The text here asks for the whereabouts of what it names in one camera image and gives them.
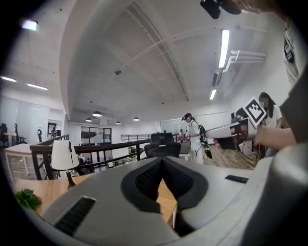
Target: ceiling duct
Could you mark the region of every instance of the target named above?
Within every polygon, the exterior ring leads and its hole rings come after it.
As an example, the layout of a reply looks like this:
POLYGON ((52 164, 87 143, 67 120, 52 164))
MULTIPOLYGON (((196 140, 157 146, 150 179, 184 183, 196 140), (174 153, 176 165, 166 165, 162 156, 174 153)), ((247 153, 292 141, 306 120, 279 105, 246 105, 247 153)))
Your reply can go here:
MULTIPOLYGON (((163 40, 162 36, 159 34, 158 30, 151 22, 149 17, 142 11, 142 9, 135 2, 133 2, 131 5, 128 6, 127 12, 144 29, 144 31, 146 32, 146 34, 149 36, 149 38, 152 40, 153 43, 158 43, 161 40, 163 40)), ((183 82, 183 79, 178 71, 175 62, 173 61, 170 55, 166 43, 164 41, 160 42, 159 44, 156 45, 156 48, 158 49, 160 55, 164 58, 168 67, 170 68, 183 96, 187 101, 189 101, 185 84, 183 82)))

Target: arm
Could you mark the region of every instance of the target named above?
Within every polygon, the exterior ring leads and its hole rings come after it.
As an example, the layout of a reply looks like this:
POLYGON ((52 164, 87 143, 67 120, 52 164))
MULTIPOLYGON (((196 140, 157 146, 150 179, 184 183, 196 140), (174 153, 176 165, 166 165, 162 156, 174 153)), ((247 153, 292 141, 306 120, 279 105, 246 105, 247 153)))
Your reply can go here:
POLYGON ((280 129, 281 128, 281 124, 282 124, 282 118, 277 120, 276 128, 280 129))
POLYGON ((277 119, 276 128, 281 128, 281 124, 282 124, 281 110, 277 105, 274 105, 274 110, 276 111, 276 119, 277 119))
POLYGON ((296 140, 290 128, 278 129, 260 126, 255 137, 255 145, 259 144, 280 150, 296 144, 296 140))

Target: railing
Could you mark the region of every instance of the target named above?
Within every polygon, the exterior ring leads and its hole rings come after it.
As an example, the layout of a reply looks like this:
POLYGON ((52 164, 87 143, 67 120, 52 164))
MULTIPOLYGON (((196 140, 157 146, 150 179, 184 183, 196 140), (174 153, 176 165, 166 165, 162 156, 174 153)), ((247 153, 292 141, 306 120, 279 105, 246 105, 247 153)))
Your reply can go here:
MULTIPOLYGON (((63 136, 58 136, 49 140, 45 140, 43 142, 40 142, 37 144, 37 146, 50 146, 51 144, 53 144, 53 142, 55 140, 69 140, 69 134, 63 135, 63 136)), ((34 165, 34 172, 35 175, 38 177, 40 177, 40 180, 42 179, 41 175, 40 175, 40 169, 43 167, 43 165, 45 165, 45 170, 46 173, 50 173, 51 167, 50 167, 50 155, 48 154, 43 154, 43 162, 41 162, 40 164, 38 164, 38 158, 37 155, 35 156, 35 158, 33 157, 32 154, 32 159, 33 159, 33 165, 34 165)))
MULTIPOLYGON (((176 142, 178 139, 179 134, 173 134, 174 141, 176 142)), ((151 134, 141 134, 141 135, 121 135, 122 142, 132 142, 132 141, 139 141, 139 140, 146 140, 150 139, 151 134)))
MULTIPOLYGON (((54 140, 62 139, 65 136, 56 137, 56 138, 53 138, 51 140, 48 140, 49 142, 44 141, 44 142, 39 143, 37 145, 31 145, 30 146, 30 150, 32 152, 32 158, 33 158, 34 170, 35 170, 35 174, 36 174, 38 180, 42 180, 42 177, 41 177, 39 170, 43 165, 45 166, 45 170, 46 170, 46 176, 45 176, 44 179, 48 178, 49 180, 51 180, 51 179, 57 178, 53 174, 58 173, 60 170, 55 170, 51 167, 51 154, 52 154, 51 144, 53 143, 54 140), (38 155, 43 155, 43 162, 40 165, 38 164, 38 159, 37 159, 38 155)), ((118 157, 118 158, 100 161, 100 162, 93 163, 93 164, 79 165, 79 166, 73 168, 73 170, 102 166, 102 165, 108 164, 109 162, 124 159, 126 157, 131 157, 131 156, 134 156, 134 155, 137 156, 137 160, 140 160, 140 154, 143 152, 143 150, 140 150, 140 144, 146 144, 148 142, 149 142, 149 139, 145 139, 145 140, 141 140, 141 141, 134 141, 134 142, 129 142, 129 143, 120 143, 120 144, 107 144, 107 145, 96 145, 96 146, 74 146, 75 152, 77 154, 107 151, 107 150, 113 150, 113 149, 119 149, 119 148, 127 148, 127 147, 131 147, 131 146, 136 146, 136 152, 125 155, 125 156, 121 156, 121 157, 118 157)))

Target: white table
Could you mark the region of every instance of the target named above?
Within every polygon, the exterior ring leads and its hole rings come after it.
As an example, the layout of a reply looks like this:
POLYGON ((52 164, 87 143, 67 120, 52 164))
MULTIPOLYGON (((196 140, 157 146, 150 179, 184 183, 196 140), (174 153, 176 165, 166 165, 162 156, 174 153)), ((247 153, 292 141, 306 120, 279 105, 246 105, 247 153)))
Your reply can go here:
POLYGON ((10 167, 9 156, 22 157, 23 161, 24 161, 25 168, 26 168, 26 173, 29 175, 26 157, 32 157, 32 153, 31 153, 31 150, 30 150, 30 144, 19 144, 19 145, 15 145, 15 146, 12 146, 12 147, 9 147, 9 148, 5 148, 4 152, 5 152, 6 163, 8 165, 9 172, 10 172, 10 175, 11 175, 13 181, 14 181, 14 177, 13 177, 13 173, 12 173, 12 170, 11 170, 11 167, 10 167))

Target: chair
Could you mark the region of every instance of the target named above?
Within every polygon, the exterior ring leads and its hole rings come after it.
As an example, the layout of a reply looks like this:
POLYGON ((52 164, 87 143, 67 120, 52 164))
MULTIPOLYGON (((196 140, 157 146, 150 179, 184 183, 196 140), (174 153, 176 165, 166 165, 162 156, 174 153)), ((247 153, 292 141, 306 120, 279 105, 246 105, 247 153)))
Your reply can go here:
POLYGON ((41 142, 42 141, 42 131, 38 129, 37 134, 38 134, 38 141, 41 142))
POLYGON ((179 158, 181 144, 174 143, 172 133, 154 133, 151 135, 150 144, 144 146, 147 158, 160 156, 173 156, 179 158))
POLYGON ((15 133, 16 133, 16 141, 15 141, 15 144, 16 145, 18 145, 18 144, 27 144, 27 142, 25 142, 25 137, 20 137, 19 135, 18 135, 18 130, 17 130, 17 124, 15 123, 15 133))
POLYGON ((5 142, 7 142, 7 147, 9 146, 9 139, 7 135, 4 135, 4 133, 8 132, 8 128, 6 127, 6 124, 2 123, 0 126, 0 141, 3 143, 2 147, 5 147, 5 142))

